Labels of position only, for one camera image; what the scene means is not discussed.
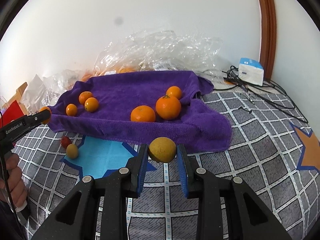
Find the person's left hand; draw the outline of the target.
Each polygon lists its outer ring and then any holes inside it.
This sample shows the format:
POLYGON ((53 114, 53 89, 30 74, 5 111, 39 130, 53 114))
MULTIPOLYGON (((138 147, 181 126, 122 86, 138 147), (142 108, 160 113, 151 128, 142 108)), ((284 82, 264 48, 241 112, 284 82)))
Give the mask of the person's left hand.
POLYGON ((22 180, 22 170, 18 166, 19 156, 13 153, 6 161, 6 168, 9 171, 7 180, 12 201, 16 207, 21 207, 26 201, 28 190, 22 180))

